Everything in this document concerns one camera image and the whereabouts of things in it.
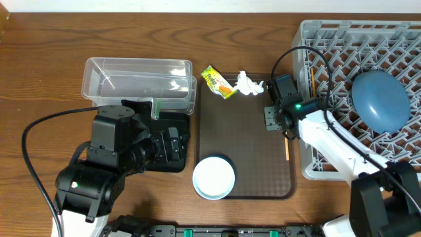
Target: white wall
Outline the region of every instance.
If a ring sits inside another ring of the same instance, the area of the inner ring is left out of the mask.
[[[421,13],[421,0],[0,0],[11,12]]]

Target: snack wrapper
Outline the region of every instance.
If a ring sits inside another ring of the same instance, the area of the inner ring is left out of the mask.
[[[206,80],[209,89],[213,93],[221,95],[224,99],[237,92],[212,66],[208,66],[201,75]]]

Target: blue dome object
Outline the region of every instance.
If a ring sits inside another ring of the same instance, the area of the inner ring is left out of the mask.
[[[410,117],[408,94],[392,75],[382,71],[359,74],[353,83],[355,109],[373,131],[394,133]]]

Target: wood grain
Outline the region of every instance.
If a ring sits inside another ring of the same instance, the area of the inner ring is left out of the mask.
[[[189,59],[194,75],[209,64],[221,72],[270,72],[291,47],[304,19],[419,20],[419,14],[24,14],[11,15],[0,44],[0,236],[49,236],[51,214],[29,175],[20,149],[26,125],[39,117],[91,103],[80,95],[90,57]],[[291,57],[279,73],[292,72]],[[89,140],[94,112],[40,124],[29,154],[51,197],[55,178],[76,146]],[[111,219],[131,214],[147,221],[196,225],[319,223],[349,208],[344,182],[303,178],[295,142],[297,191],[287,201],[201,199],[191,185],[197,127],[184,171],[131,176]]]
[[[0,3],[0,42],[3,37],[3,32],[6,26],[7,19],[9,19],[10,13],[6,8]]]

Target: brown tray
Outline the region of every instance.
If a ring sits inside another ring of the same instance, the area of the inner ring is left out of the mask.
[[[270,79],[269,74],[247,76],[256,82]],[[232,85],[237,82],[236,74],[223,77]],[[267,91],[256,96],[236,93],[224,99],[212,93],[205,80],[199,90],[197,162],[217,155],[234,166],[235,185],[225,198],[290,198],[295,192],[292,142],[281,131],[266,130],[264,108],[272,105]]]

